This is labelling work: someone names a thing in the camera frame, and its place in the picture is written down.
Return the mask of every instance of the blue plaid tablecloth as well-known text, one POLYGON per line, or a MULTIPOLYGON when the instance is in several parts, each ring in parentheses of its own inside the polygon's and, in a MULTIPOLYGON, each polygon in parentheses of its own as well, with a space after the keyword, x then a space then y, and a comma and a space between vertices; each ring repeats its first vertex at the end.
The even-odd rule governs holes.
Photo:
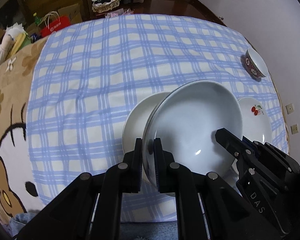
MULTIPOLYGON (((39 197, 48 204, 80 173, 105 172, 123 159, 122 128, 133 107, 159 91, 215 80, 237 98, 265 107, 273 145, 288 151, 280 103, 270 77, 243 68, 250 45, 211 22, 130 15, 83 22, 53 33, 34 69, 27 139, 39 197)), ((124 194, 122 221, 176 220, 175 200, 142 182, 124 194)))

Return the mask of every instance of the white bowl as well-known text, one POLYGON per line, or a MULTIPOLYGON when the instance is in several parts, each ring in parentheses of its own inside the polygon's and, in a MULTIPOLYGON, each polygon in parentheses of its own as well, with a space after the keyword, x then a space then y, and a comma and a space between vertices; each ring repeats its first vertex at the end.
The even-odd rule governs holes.
POLYGON ((149 181, 156 186, 153 140, 176 162, 191 171, 223 176, 234 157, 216 142, 215 133, 226 128, 242 139, 242 114, 235 96, 222 84, 199 80, 171 92, 149 116, 143 133, 143 166, 149 181))
MULTIPOLYGON (((124 154, 134 150, 136 138, 142 138, 146 123, 153 109, 169 94, 170 92, 152 94, 144 98, 132 109, 122 130, 122 149, 124 154)), ((142 179, 150 183, 144 168, 142 168, 142 179)))

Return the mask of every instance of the wicker basket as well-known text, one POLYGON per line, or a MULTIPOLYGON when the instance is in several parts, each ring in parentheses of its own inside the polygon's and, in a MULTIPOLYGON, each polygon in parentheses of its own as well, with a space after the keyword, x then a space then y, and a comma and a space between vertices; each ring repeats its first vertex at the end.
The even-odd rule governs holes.
POLYGON ((92 5, 92 11, 96 13, 103 13, 112 10, 113 8, 116 8, 119 6, 120 0, 113 0, 111 3, 106 5, 100 5, 100 6, 93 6, 92 5))

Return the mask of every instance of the white plate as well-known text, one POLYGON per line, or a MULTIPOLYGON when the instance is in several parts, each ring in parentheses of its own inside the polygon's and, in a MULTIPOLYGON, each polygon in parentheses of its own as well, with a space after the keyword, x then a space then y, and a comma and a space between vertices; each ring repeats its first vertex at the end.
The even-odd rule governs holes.
MULTIPOLYGON (((242 134, 250 141, 258 141, 261 143, 272 143, 272 129, 270 119, 267 115, 266 110, 262 106, 262 104, 252 98, 252 97, 245 97, 239 99, 239 105, 241 108, 242 113, 242 134), (259 110, 258 115, 254 115, 251 111, 253 106, 260 105, 262 107, 259 110)), ((232 164, 232 168, 234 171, 239 174, 236 166, 236 161, 232 164)))
MULTIPOLYGON (((136 138, 142 138, 146 122, 158 103, 164 99, 169 92, 159 92, 143 99, 130 112, 123 126, 122 149, 124 153, 134 150, 136 138)), ((142 167, 142 178, 149 182, 144 168, 142 167)))
POLYGON ((216 142, 215 133, 226 128, 242 139, 242 115, 235 96, 222 84, 199 80, 170 93, 149 117, 143 136, 143 166, 155 186, 153 139, 161 138, 162 148, 176 162, 191 171, 220 176, 231 167, 234 157, 216 142))

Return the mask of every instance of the floral blanket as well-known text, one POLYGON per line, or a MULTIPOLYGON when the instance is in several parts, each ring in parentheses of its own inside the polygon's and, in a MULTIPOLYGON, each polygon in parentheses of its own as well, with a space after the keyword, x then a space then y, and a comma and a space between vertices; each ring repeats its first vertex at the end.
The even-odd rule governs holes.
POLYGON ((26 142, 26 108, 33 69, 46 42, 21 49, 0 65, 0 221, 41 210, 26 142))

